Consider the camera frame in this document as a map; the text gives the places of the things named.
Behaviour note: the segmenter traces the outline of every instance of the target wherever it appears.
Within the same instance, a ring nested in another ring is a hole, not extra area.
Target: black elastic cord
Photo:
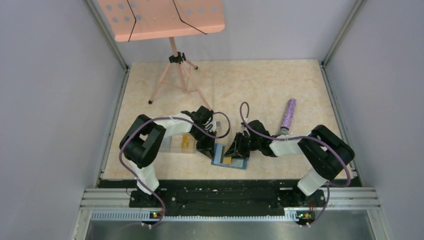
[[[192,25],[188,24],[187,22],[185,22],[185,21],[181,18],[180,12],[178,11],[177,5],[175,4],[175,0],[172,0],[172,1],[173,1],[173,5],[175,6],[176,13],[178,14],[179,20],[180,20],[182,23],[187,24],[188,26],[190,26],[190,27],[192,27],[192,28],[196,29],[197,31],[201,32],[201,33],[202,33],[202,34],[204,34],[204,35],[207,35],[207,33],[206,33],[206,32],[204,32],[204,31],[202,31],[202,30],[200,30],[200,29],[196,28],[195,26],[192,26]]]
[[[136,27],[137,18],[136,18],[136,15],[134,15],[133,8],[131,7],[130,2],[128,0],[126,0],[126,2],[128,3],[128,7],[131,10],[132,16],[134,17],[134,25],[132,26],[131,34],[129,35],[129,38],[128,38],[128,42],[129,42],[131,39],[131,36],[133,35],[134,28]]]

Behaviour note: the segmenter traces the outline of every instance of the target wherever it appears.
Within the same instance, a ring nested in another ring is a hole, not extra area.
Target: beige tabletop
[[[291,134],[307,134],[322,124],[340,136],[317,60],[199,61],[195,64],[199,69],[192,68],[191,74],[207,101],[215,112],[224,112],[231,120],[231,133],[217,143],[230,144],[241,130],[239,107],[244,101],[250,104],[249,121],[260,120],[271,135],[275,134],[290,98],[297,100]],[[183,93],[171,86],[161,87],[153,104],[148,104],[166,65],[167,62],[132,65],[104,179],[133,178],[119,162],[119,142],[138,115],[145,114],[150,118],[170,116],[184,110],[196,111],[203,104],[197,92]],[[165,81],[180,84],[174,66]],[[189,90],[193,89],[191,83],[188,86]],[[228,125],[222,116],[215,120],[222,123],[218,132],[221,135]],[[254,151],[250,153],[247,169],[242,170],[211,165],[211,160],[200,152],[160,152],[154,167],[158,179],[168,180],[299,179],[311,165],[304,155],[266,157]],[[346,178],[346,174],[342,172],[337,178]]]

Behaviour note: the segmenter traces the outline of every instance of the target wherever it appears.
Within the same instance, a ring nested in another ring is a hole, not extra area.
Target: white wall
[[[424,1],[368,1],[328,70],[394,239],[422,239]]]
[[[0,239],[70,239],[123,71],[82,0],[0,3]]]
[[[226,23],[223,31],[175,39],[178,49],[191,60],[323,60],[355,4],[355,0],[222,2]],[[167,38],[117,45],[129,65],[165,62],[172,55]]]

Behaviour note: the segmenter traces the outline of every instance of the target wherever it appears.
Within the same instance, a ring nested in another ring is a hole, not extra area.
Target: music stand
[[[111,25],[116,41],[169,38],[172,55],[148,101],[149,104],[152,104],[159,87],[166,84],[180,88],[184,93],[198,92],[206,107],[211,109],[183,63],[187,62],[196,70],[198,66],[187,60],[183,52],[177,51],[174,37],[222,31],[225,27],[225,18],[221,0],[98,0],[98,2]],[[181,87],[163,82],[171,64],[176,64]],[[195,90],[187,90],[189,83],[185,83],[183,71],[188,75]]]

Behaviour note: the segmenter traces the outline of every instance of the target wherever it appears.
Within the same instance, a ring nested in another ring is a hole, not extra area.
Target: purple glitter tube
[[[278,135],[288,135],[290,126],[292,125],[293,115],[295,114],[296,99],[290,98],[285,109],[284,117],[278,131]]]

